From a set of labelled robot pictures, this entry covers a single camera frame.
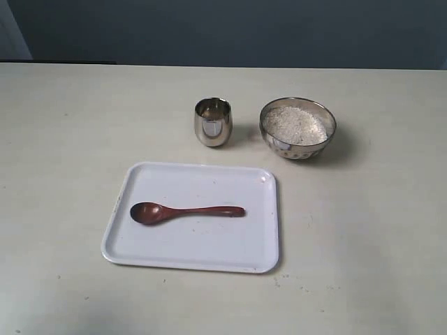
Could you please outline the small steel cup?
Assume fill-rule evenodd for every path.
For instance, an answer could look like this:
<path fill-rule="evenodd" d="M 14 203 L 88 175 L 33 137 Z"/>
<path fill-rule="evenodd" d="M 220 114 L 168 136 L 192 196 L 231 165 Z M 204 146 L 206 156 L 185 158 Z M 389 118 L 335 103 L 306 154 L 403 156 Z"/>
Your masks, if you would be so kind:
<path fill-rule="evenodd" d="M 194 130 L 206 147 L 225 145 L 233 130 L 232 110 L 228 101 L 212 97 L 200 100 L 194 109 Z"/>

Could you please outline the steel bowl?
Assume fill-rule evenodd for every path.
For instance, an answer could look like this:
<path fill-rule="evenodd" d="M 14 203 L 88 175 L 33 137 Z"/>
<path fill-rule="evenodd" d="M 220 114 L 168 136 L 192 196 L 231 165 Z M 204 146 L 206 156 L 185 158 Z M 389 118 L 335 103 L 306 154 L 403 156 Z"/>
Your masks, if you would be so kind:
<path fill-rule="evenodd" d="M 271 136 L 264 129 L 262 121 L 270 110 L 277 107 L 298 107 L 311 113 L 324 125 L 328 139 L 320 144 L 300 146 L 282 142 Z M 285 97 L 273 100 L 263 107 L 259 117 L 259 128 L 265 143 L 277 155 L 291 160 L 304 160 L 320 154 L 325 149 L 333 139 L 337 129 L 337 122 L 334 115 L 320 103 L 307 98 Z"/>

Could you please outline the white plastic tray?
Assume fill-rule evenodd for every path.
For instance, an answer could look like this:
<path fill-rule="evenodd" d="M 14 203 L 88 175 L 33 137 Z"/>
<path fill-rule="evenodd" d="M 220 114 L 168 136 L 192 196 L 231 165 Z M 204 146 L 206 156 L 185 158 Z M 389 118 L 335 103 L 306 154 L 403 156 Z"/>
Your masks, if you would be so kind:
<path fill-rule="evenodd" d="M 145 226 L 131 218 L 139 202 L 179 209 L 238 206 L 245 215 L 187 216 Z M 101 252 L 117 265 L 268 272 L 279 260 L 275 177 L 253 167 L 137 163 L 126 174 Z"/>

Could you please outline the dark red wooden spoon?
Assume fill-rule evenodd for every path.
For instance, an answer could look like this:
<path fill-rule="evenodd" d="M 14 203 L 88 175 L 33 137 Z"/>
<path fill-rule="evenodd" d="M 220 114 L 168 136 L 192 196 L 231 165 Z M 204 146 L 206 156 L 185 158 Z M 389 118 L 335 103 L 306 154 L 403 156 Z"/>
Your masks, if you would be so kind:
<path fill-rule="evenodd" d="M 131 218 L 142 225 L 157 225 L 183 216 L 243 217 L 245 214 L 246 211 L 244 208 L 236 206 L 177 209 L 154 202 L 140 202 L 133 205 L 130 209 Z"/>

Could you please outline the white rice heap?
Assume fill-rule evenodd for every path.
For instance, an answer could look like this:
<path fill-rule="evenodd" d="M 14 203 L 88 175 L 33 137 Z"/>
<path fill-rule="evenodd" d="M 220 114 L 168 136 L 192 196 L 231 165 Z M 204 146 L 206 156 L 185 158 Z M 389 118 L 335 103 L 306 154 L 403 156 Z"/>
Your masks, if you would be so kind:
<path fill-rule="evenodd" d="M 267 133 L 289 144 L 309 146 L 328 139 L 324 125 L 311 113 L 298 107 L 277 107 L 264 117 Z"/>

